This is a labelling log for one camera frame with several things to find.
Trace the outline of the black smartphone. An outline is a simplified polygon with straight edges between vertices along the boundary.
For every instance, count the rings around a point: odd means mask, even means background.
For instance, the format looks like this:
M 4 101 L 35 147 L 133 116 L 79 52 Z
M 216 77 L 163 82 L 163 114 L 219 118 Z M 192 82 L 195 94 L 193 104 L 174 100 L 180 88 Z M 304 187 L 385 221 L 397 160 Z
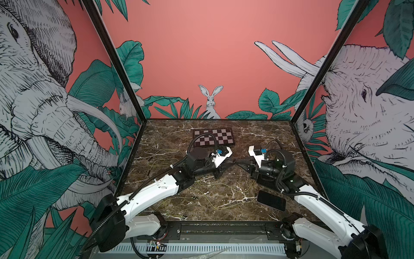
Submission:
M 251 160 L 238 159 L 234 161 L 234 164 L 240 167 L 241 169 L 248 171 L 251 165 Z

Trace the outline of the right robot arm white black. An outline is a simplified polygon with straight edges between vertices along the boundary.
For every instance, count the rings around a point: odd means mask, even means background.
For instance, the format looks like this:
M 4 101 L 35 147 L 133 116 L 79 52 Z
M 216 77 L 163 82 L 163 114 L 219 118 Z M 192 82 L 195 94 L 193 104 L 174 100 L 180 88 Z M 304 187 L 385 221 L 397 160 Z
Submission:
M 290 152 L 255 146 L 250 146 L 248 152 L 253 162 L 247 171 L 255 180 L 271 178 L 276 191 L 306 207 L 326 225 L 323 228 L 300 215 L 290 216 L 282 227 L 285 239 L 303 238 L 337 259 L 388 258 L 382 231 L 352 218 L 297 175 Z

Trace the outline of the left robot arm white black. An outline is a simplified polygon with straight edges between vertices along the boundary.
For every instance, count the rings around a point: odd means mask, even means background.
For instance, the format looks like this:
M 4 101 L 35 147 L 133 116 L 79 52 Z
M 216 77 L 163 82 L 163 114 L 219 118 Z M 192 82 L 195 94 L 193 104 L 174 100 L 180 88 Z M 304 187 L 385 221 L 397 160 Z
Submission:
M 115 197 L 105 196 L 94 212 L 89 224 L 92 233 L 80 249 L 80 253 L 98 247 L 106 252 L 126 238 L 153 236 L 161 228 L 162 218 L 157 215 L 139 214 L 153 204 L 186 190 L 195 183 L 199 175 L 222 176 L 225 163 L 230 160 L 232 150 L 220 145 L 213 138 L 214 151 L 209 153 L 202 147 L 190 143 L 186 155 L 175 164 L 147 179 L 134 192 Z

